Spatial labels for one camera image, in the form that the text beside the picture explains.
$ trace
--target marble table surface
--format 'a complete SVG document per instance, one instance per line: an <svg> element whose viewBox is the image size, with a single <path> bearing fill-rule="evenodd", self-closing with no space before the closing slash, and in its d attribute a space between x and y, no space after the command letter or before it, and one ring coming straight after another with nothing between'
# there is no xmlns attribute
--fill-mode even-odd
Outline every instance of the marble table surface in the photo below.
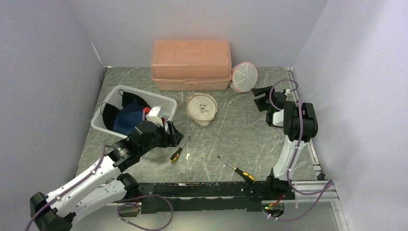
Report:
<svg viewBox="0 0 408 231"><path fill-rule="evenodd" d="M284 68L261 67L255 87L270 86L286 77ZM217 156L252 174L256 180L265 180L280 156L284 134L281 128L271 128L265 123L266 112L259 112L252 93L237 93L232 88L202 91L212 95L218 103L216 118L207 127L201 127L186 111L186 97L194 91L159 91L151 79L149 67L109 68L95 106L95 112L107 94L117 85L125 85L161 94L177 101L173 122L185 137L190 136L179 160L170 163L176 148L155 148L145 154L140 162L125 172L138 182L202 182L243 181ZM289 88L288 83L277 89ZM102 145L111 145L119 137L89 129L77 175L93 164L101 155ZM294 167L294 180L316 180L310 152L304 148Z"/></svg>

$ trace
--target white wall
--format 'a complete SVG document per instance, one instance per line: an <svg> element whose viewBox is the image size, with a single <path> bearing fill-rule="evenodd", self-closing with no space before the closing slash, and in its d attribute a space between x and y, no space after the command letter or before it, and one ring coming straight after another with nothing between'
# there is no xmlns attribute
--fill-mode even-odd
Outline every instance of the white wall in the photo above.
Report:
<svg viewBox="0 0 408 231"><path fill-rule="evenodd" d="M68 1L2 1L0 28L0 229L22 231L75 174L103 68Z"/></svg>
<svg viewBox="0 0 408 231"><path fill-rule="evenodd" d="M351 231L408 225L408 3L329 0L294 65Z"/></svg>
<svg viewBox="0 0 408 231"><path fill-rule="evenodd" d="M293 66L326 2L70 0L110 66L150 66L155 39L228 39L233 64Z"/></svg>

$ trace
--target screwdriver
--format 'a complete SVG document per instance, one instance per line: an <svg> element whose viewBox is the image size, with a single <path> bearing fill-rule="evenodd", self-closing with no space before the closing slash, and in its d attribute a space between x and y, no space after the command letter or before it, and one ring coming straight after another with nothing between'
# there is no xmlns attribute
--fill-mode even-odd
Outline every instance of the screwdriver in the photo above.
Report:
<svg viewBox="0 0 408 231"><path fill-rule="evenodd" d="M181 151L183 151L183 148L187 144L187 141L189 141L189 139L190 139L190 136L187 138L186 142L181 147L179 147L179 149L177 149L177 151L173 155L171 155L170 157L171 163L174 163L177 160L177 158L179 157Z"/></svg>
<svg viewBox="0 0 408 231"><path fill-rule="evenodd" d="M223 158L217 156L220 160L224 161L224 163L226 163L227 165L229 165L231 168L234 169L234 171L236 171L242 178L244 178L244 180L246 180L246 182L248 182L248 184L255 184L255 178L251 175L249 175L248 173L242 171L241 169L239 169L238 167L234 167L232 165L230 165L227 161L225 161Z"/></svg>

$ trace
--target red part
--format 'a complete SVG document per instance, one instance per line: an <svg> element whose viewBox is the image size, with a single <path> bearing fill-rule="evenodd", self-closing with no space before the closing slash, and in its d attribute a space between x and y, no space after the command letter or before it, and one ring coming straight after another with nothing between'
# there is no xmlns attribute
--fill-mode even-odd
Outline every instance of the red part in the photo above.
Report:
<svg viewBox="0 0 408 231"><path fill-rule="evenodd" d="M149 111L150 111L150 108L145 107L145 108L143 108L143 111L144 111L144 113L147 115L147 114L149 113Z"/></svg>

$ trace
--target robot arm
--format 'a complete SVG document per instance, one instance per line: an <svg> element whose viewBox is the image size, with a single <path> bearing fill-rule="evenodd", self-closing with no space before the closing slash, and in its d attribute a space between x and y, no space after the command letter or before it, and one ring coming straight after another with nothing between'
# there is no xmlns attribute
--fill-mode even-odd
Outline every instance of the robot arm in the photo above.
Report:
<svg viewBox="0 0 408 231"><path fill-rule="evenodd" d="M295 102L287 101L285 94L287 90L276 92L272 86L269 86L266 88L252 89L251 91L254 96L261 96L254 99L254 102L260 112L267 111L266 123L270 127L283 128L283 133L285 134L285 143L278 162L273 168L273 175L278 180L291 180L293 172L290 172L289 179L286 176L289 167L296 165L299 153L310 139L316 136L318 131L318 123L313 104L303 103L300 105L303 112L302 115L300 115L298 110L299 106L296 106ZM283 108L283 110L278 111L274 108L270 100L272 100L273 104L278 108ZM299 137L300 117L303 119L302 137ZM295 149L298 149L298 154L293 158Z"/></svg>
<svg viewBox="0 0 408 231"><path fill-rule="evenodd" d="M302 107L302 115L299 115L298 107ZM277 164L273 167L273 175L279 180L291 180L293 172L289 173L289 179L286 176L290 166L295 166L300 152L307 145L311 138L315 137L318 132L318 123L316 120L313 104L303 103L296 106L294 102L286 101L283 110L273 114L273 122L283 126L285 134L285 143L280 153ZM300 135L300 116L303 119L303 134ZM292 164L294 150L298 149Z"/></svg>
<svg viewBox="0 0 408 231"><path fill-rule="evenodd" d="M39 230L70 230L72 225L102 206L136 197L139 185L128 167L155 147L176 147L183 139L171 122L165 127L142 121L131 135L112 145L87 170L47 195L40 192L30 199L31 217Z"/></svg>

